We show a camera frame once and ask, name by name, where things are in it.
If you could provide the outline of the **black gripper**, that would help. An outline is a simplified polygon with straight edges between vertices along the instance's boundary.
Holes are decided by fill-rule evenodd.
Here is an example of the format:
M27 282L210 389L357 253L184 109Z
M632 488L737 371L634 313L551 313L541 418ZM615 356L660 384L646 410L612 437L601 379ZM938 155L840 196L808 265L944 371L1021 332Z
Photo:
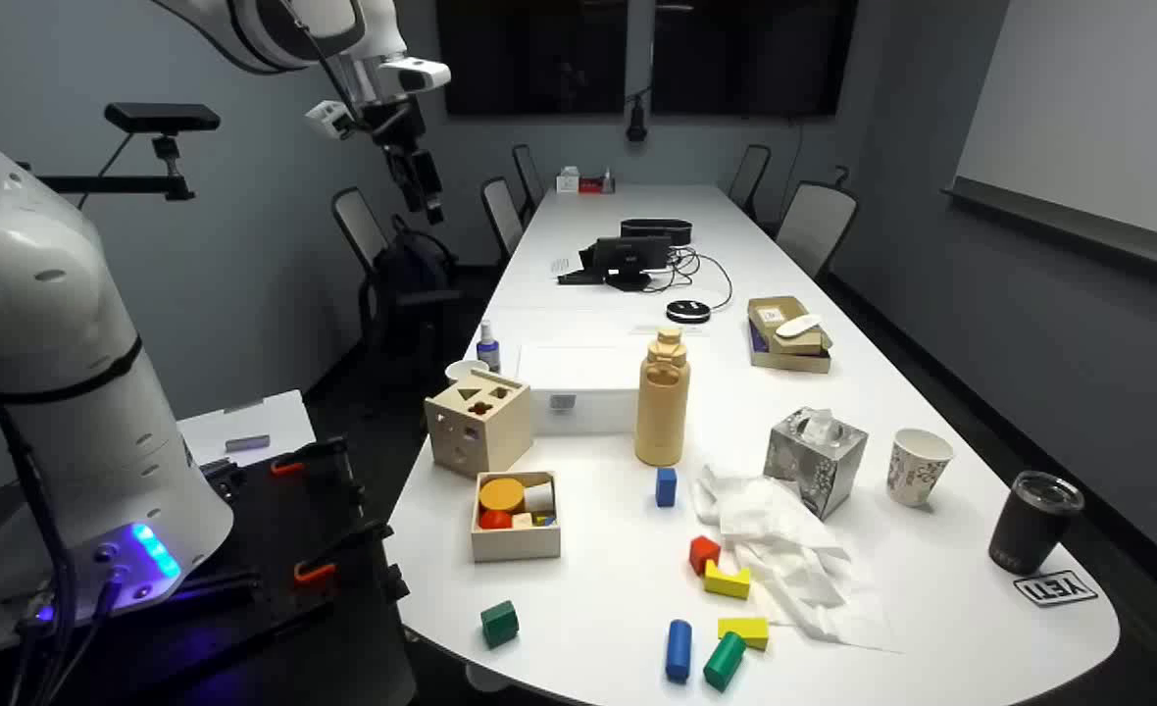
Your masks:
M435 160L430 160L427 148L387 145L383 163L387 163L387 172L392 172L392 179L402 193L402 202L413 210L435 210L438 206L442 185L438 185L438 172L435 172Z

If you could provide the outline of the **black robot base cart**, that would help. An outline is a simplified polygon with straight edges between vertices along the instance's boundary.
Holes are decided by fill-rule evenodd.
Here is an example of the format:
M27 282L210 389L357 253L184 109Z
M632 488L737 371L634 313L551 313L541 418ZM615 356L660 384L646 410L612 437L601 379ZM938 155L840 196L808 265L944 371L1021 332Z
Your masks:
M172 598L115 610L53 706L408 706L402 579L346 441L217 486L226 546Z

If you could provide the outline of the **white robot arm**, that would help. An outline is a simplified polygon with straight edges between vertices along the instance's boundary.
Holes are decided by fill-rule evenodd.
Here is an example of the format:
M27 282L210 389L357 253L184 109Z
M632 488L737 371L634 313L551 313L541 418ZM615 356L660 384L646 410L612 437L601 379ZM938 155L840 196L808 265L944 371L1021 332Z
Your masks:
M255 73L347 64L311 109L367 131L413 210L438 210L419 99L452 66L408 50L395 0L157 0ZM0 151L0 430L22 505L0 522L0 651L167 598L235 528L194 467L93 222Z

